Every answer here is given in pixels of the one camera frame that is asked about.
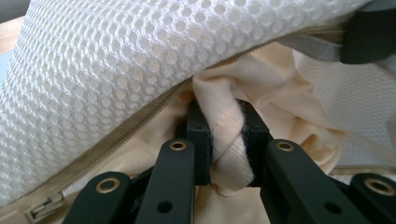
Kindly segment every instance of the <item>white mesh fabric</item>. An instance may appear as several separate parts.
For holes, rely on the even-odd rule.
[[[181,80],[366,0],[34,0],[0,90],[0,206]]]
[[[396,79],[374,64],[324,63],[296,56],[297,69],[312,82],[327,114],[348,130],[339,164],[395,167],[396,137],[390,123],[396,113]]]

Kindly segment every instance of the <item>zipper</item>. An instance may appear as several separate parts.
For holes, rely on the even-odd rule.
[[[264,47],[270,43],[273,43],[283,38],[289,38],[297,35],[343,35],[344,32],[345,31],[340,26],[318,26],[318,27],[304,28],[302,30],[292,32],[288,35],[283,35],[279,38],[275,38],[270,41],[264,42],[250,49],[238,52],[234,56],[231,56],[225,60],[222,60],[218,63],[209,66],[207,69],[214,68],[217,66],[222,66],[227,63],[231,63],[237,60],[239,57],[254,51],[255,49],[259,49],[261,47]],[[73,184],[77,183],[90,170],[99,166],[102,161],[111,157],[111,155],[117,152],[119,148],[121,148],[128,141],[130,141],[139,130],[144,128],[154,118],[156,118],[157,115],[160,114],[176,96],[178,96],[182,91],[184,91],[191,84],[191,81],[192,79],[190,77],[189,79],[183,81],[182,83],[171,89],[168,94],[165,94],[164,99],[160,99],[158,105],[155,106],[153,110],[151,110],[151,113],[149,113],[148,116],[146,116],[136,125],[130,125],[129,126],[130,131],[126,135],[124,135],[124,137],[119,139],[113,146],[106,148],[106,150],[103,150],[104,153],[101,154],[99,157],[97,157],[95,160],[88,163],[88,165],[84,164],[83,166],[81,166],[82,169],[78,171],[76,175],[72,175],[72,177],[69,179],[66,178],[67,180],[60,185],[57,184],[55,177],[55,180],[52,181],[55,183],[52,183],[52,185],[56,185],[57,187],[46,188],[47,185],[51,185],[50,183],[51,179],[50,179],[49,181],[44,183],[42,187],[40,187],[41,189],[37,189],[33,191],[31,194],[24,196],[19,200],[17,200],[16,202],[2,208],[0,211],[1,214],[0,216],[3,216],[15,209],[24,210],[26,208],[26,204],[33,204],[28,209],[25,209],[24,213],[26,214],[26,216],[29,217],[31,223],[37,223],[43,218],[48,217],[49,215],[55,213],[56,210],[61,208],[62,206],[71,205],[78,196],[78,192],[65,196],[64,191],[70,188],[71,186],[73,186]]]
[[[62,193],[53,193],[45,197],[41,202],[38,202],[28,208],[24,214],[32,223],[37,223],[44,217],[49,216],[57,208],[64,205],[64,196]]]

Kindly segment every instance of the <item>wooden surface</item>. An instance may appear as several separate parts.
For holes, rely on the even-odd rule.
[[[24,17],[0,23],[0,54],[14,49],[21,32]]]

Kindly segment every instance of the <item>cream cloth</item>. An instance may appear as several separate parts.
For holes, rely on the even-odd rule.
[[[213,80],[225,84],[215,85],[218,82],[212,82]],[[330,172],[337,163],[346,134],[324,114],[319,101],[312,95],[311,84],[296,73],[291,50],[272,44],[249,53],[234,63],[195,75],[193,86],[201,106],[223,105],[227,99],[227,102],[232,102],[230,99],[234,97],[250,101],[269,126],[274,138],[285,138],[301,144],[324,172]],[[200,95],[212,91],[218,95],[209,94],[206,98]],[[85,181],[106,171],[137,175],[148,169],[154,164],[162,143],[173,137],[176,125],[185,119],[188,104],[193,99],[192,89],[183,91],[158,117],[112,158],[107,159],[105,166],[92,171]],[[209,122],[221,118],[221,111],[221,106],[217,110],[204,109]],[[229,119],[243,120],[243,115],[237,111],[233,115],[242,117]],[[224,128],[234,127],[232,123],[221,125]],[[233,150],[242,152],[244,149],[224,150],[226,152],[222,153],[215,150],[215,155],[218,156],[212,173],[214,185],[196,188],[195,223],[269,223],[260,190],[242,189],[240,179],[248,181],[252,173],[246,174],[246,169],[240,172],[240,166],[232,163],[237,161],[243,164],[245,155],[233,161],[226,155],[230,153],[229,150],[233,154]]]
[[[243,188],[253,177],[240,134],[244,116],[234,97],[252,102],[274,138],[301,144],[325,172],[340,158],[345,134],[296,72],[290,49],[272,44],[254,51],[194,76],[193,87],[214,134],[213,182],[222,194]]]

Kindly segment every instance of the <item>rivet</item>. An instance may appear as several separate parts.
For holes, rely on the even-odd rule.
[[[292,146],[290,143],[287,143],[287,142],[278,142],[278,143],[276,143],[276,147],[282,151],[293,151],[294,150],[294,146]]]
[[[113,186],[111,186],[110,188],[105,188],[104,184],[111,182],[113,184]],[[120,185],[120,181],[115,178],[115,177],[109,177],[106,179],[101,180],[97,185],[96,185],[96,191],[98,191],[99,193],[109,193],[114,191],[116,188],[118,188]]]
[[[364,184],[370,190],[385,196],[391,197],[396,194],[396,190],[393,186],[379,179],[367,178],[364,180]]]
[[[173,142],[173,143],[171,143],[171,145],[169,147],[172,150],[180,151],[180,150],[183,150],[184,148],[186,148],[187,144],[185,144],[184,142]]]

